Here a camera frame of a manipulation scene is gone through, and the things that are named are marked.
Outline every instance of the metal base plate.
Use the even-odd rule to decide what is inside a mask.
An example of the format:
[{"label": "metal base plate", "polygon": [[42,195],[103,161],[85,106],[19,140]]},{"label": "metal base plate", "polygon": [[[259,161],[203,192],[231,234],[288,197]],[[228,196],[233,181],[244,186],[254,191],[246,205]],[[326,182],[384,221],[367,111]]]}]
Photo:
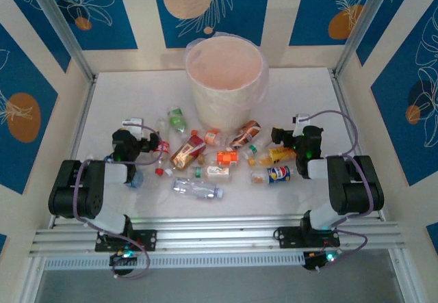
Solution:
[{"label": "metal base plate", "polygon": [[280,248],[339,247],[341,244],[336,231],[321,231],[304,239],[299,226],[283,226],[277,229],[276,234]]},{"label": "metal base plate", "polygon": [[[157,243],[157,231],[156,230],[133,230],[132,239],[141,243],[147,252],[154,252]],[[137,246],[131,245],[125,240],[109,237],[107,241],[102,240],[102,236],[98,236],[96,239],[95,252],[118,252],[128,245],[129,249],[134,252],[139,252],[140,249]]]}]

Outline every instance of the gray floor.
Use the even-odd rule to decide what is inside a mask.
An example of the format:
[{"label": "gray floor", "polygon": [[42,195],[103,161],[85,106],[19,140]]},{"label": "gray floor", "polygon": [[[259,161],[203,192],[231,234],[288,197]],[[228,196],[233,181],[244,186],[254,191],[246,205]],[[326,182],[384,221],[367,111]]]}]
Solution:
[{"label": "gray floor", "polygon": [[320,274],[302,267],[153,269],[141,280],[109,271],[45,272],[37,303],[403,302],[387,252],[363,251]]}]

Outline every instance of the white bucket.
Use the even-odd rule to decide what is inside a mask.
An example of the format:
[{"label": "white bucket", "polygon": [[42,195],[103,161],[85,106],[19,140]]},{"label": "white bucket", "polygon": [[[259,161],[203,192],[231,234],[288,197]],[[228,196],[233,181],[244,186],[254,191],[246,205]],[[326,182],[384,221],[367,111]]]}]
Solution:
[{"label": "white bucket", "polygon": [[188,49],[185,69],[202,126],[236,132],[266,93],[268,66],[262,54],[235,36],[216,36]]}]

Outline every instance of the white table surface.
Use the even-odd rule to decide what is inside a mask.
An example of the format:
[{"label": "white table surface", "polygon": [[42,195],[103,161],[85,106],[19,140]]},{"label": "white table surface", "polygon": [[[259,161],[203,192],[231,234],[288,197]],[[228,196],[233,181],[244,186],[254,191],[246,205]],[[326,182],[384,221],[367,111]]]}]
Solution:
[{"label": "white table surface", "polygon": [[[166,109],[171,105],[181,107],[190,129],[200,128],[184,71],[99,74],[77,158],[84,160],[89,154],[97,159],[104,158],[112,152],[112,133],[121,127],[123,120],[141,117],[145,125],[154,127],[160,116],[166,117]],[[278,68],[270,70],[267,96],[253,108],[251,119],[265,127],[293,129],[291,119],[295,114],[314,114],[324,109],[339,110],[327,69]],[[341,116],[324,114],[311,123],[324,128],[322,156],[350,148]],[[171,154],[180,145],[177,136],[171,133]],[[287,165],[296,171],[294,161]],[[152,166],[144,171],[153,172],[154,169]],[[249,185],[249,169],[244,162],[232,170],[232,182],[220,185],[224,190],[222,200],[178,197],[171,190],[172,178],[163,176],[157,178],[153,189],[106,185],[103,203],[130,217],[195,218],[301,214],[328,200],[326,180],[304,180],[295,175],[289,183]]]}]

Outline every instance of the vertical metal post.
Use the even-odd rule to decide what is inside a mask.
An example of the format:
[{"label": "vertical metal post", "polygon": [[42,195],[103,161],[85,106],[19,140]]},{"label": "vertical metal post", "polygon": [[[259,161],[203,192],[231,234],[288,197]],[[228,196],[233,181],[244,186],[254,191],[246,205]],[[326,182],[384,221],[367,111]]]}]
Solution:
[{"label": "vertical metal post", "polygon": [[371,25],[374,16],[378,12],[383,0],[367,0],[365,3],[361,15],[357,19],[356,25],[353,27],[350,36],[345,43],[344,50],[342,51],[341,57],[335,67],[335,76],[339,77],[342,74],[345,66],[356,52],[357,47],[361,43],[366,31]]},{"label": "vertical metal post", "polygon": [[91,71],[90,65],[88,65],[85,57],[83,56],[82,49],[76,40],[75,35],[68,26],[61,10],[58,8],[55,0],[36,0],[40,5],[44,15],[49,20],[56,34],[59,36],[62,44],[66,50],[74,59],[83,75],[92,83],[94,74]]}]

